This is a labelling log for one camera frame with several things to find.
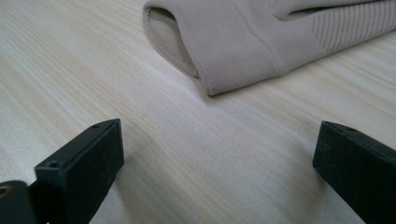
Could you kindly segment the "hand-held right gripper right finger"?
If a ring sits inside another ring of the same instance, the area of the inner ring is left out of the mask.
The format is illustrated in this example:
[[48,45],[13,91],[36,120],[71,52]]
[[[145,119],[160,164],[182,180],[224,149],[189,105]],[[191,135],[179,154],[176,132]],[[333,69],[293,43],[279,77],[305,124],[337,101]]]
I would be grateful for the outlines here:
[[396,150],[323,121],[313,167],[366,224],[396,224]]

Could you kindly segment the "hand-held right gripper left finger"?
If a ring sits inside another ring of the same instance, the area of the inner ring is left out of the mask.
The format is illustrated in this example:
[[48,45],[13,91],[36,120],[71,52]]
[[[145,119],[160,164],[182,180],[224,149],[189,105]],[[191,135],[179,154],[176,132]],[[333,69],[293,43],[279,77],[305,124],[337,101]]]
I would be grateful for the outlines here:
[[88,224],[124,164],[121,125],[92,125],[35,167],[40,219]]

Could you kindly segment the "beige glove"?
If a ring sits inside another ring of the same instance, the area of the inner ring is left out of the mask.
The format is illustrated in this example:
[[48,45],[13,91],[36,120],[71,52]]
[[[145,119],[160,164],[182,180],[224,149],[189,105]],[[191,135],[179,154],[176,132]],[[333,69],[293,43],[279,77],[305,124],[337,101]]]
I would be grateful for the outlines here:
[[396,0],[148,0],[148,39],[216,95],[396,29]]

